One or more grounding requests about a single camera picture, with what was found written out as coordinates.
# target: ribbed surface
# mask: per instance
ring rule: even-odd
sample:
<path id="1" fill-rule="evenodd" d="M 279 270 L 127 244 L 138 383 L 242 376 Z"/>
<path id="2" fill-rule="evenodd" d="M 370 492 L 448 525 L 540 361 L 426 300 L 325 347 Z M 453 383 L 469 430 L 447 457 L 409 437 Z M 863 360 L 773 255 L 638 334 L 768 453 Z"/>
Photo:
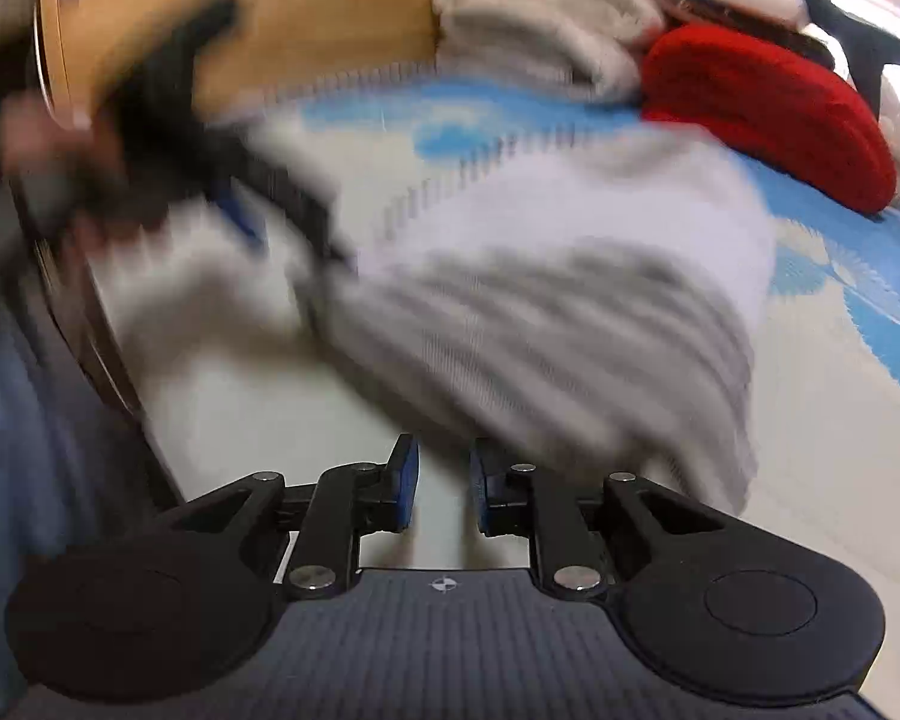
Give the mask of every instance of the ribbed surface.
<path id="1" fill-rule="evenodd" d="M 524 570 L 365 571 L 333 601 L 293 605 L 229 677 L 138 707 L 31 690 L 7 720 L 878 717 L 847 696 L 808 709 L 735 709 L 665 683 L 588 604 L 540 594 Z M 449 583 L 438 583 L 440 586 Z"/>

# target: red beret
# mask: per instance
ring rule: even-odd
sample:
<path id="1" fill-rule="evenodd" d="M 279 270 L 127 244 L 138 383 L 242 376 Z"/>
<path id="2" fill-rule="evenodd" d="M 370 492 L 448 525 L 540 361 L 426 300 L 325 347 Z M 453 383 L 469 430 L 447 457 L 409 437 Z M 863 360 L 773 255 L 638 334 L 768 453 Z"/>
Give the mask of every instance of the red beret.
<path id="1" fill-rule="evenodd" d="M 643 118 L 706 127 L 865 214 L 896 191 L 874 114 L 840 76 L 789 50 L 721 26 L 688 25 L 653 45 Z"/>

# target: hand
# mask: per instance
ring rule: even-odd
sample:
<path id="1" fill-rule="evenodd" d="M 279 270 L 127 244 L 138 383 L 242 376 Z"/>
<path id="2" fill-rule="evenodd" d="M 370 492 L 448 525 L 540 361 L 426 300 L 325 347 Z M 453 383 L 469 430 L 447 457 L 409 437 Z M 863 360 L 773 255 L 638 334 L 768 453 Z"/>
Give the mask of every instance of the hand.
<path id="1" fill-rule="evenodd" d="M 0 164 L 5 175 L 66 156 L 80 156 L 101 170 L 124 172 L 120 136 L 106 116 L 92 121 L 85 115 L 58 112 L 56 117 L 73 126 L 62 127 L 55 121 L 39 95 L 15 95 L 4 100 L 0 109 Z M 162 221 L 148 231 L 161 226 Z M 101 224 L 87 214 L 77 214 L 61 247 L 64 268 L 78 268 L 88 257 L 105 252 L 111 245 L 137 242 L 142 233 L 139 224 Z"/>

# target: round metal bolt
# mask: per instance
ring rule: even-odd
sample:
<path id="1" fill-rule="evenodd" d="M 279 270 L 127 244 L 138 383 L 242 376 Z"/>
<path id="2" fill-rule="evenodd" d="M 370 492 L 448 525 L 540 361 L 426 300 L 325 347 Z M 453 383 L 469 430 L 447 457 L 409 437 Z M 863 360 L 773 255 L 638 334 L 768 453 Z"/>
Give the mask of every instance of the round metal bolt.
<path id="1" fill-rule="evenodd" d="M 568 590 L 583 592 L 600 584 L 600 573 L 585 565 L 564 565 L 554 571 L 554 581 Z"/>
<path id="2" fill-rule="evenodd" d="M 290 571 L 290 584 L 301 590 L 322 590 L 336 581 L 337 575 L 325 565 L 301 565 Z"/>

